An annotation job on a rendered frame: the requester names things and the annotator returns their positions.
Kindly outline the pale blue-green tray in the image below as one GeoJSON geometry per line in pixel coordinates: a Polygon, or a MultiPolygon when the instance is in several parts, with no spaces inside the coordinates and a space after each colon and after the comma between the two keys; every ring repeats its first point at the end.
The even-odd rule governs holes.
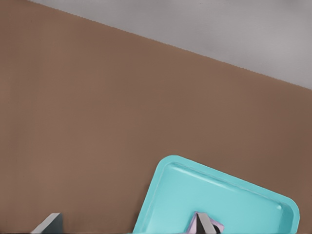
{"type": "Polygon", "coordinates": [[[134,233],[185,233],[195,212],[222,234],[296,234],[300,212],[290,198],[181,156],[155,170],[134,233]]]}

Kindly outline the pale lilac phone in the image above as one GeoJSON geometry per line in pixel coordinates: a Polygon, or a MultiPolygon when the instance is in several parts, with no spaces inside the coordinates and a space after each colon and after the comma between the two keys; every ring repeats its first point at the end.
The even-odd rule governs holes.
{"type": "Polygon", "coordinates": [[[219,223],[219,222],[217,222],[217,221],[215,221],[209,217],[211,223],[213,224],[213,226],[216,230],[216,232],[215,233],[197,233],[196,232],[196,214],[197,213],[198,212],[195,212],[193,214],[193,217],[192,217],[192,219],[189,223],[189,226],[187,228],[186,234],[221,234],[224,231],[224,225],[223,224],[221,224],[221,223],[219,223]]]}

